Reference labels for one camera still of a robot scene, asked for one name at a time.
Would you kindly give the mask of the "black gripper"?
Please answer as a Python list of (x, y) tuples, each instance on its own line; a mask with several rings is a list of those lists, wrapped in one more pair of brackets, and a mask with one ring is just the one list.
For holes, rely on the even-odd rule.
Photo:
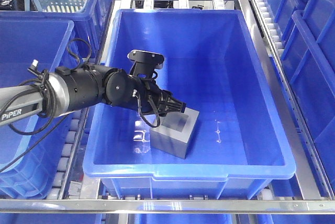
[[(153, 100), (159, 116), (168, 113), (184, 113), (186, 104), (174, 97), (169, 91), (160, 89), (154, 80), (129, 75), (123, 69), (113, 68), (104, 77), (104, 101), (114, 107), (121, 107), (141, 112), (144, 115), (153, 115), (154, 110), (149, 103)], [(167, 98), (167, 106), (161, 106)]]

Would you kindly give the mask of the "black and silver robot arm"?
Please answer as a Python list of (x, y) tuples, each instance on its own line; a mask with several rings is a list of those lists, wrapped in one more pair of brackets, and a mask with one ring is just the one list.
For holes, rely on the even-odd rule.
[(172, 93), (160, 89), (155, 79), (127, 74), (123, 69), (86, 64), (71, 70), (60, 66), (55, 72), (29, 72), (35, 79), (19, 86), (1, 88), (1, 125), (38, 115), (50, 119), (99, 103), (137, 111), (141, 118), (183, 113), (186, 105)]

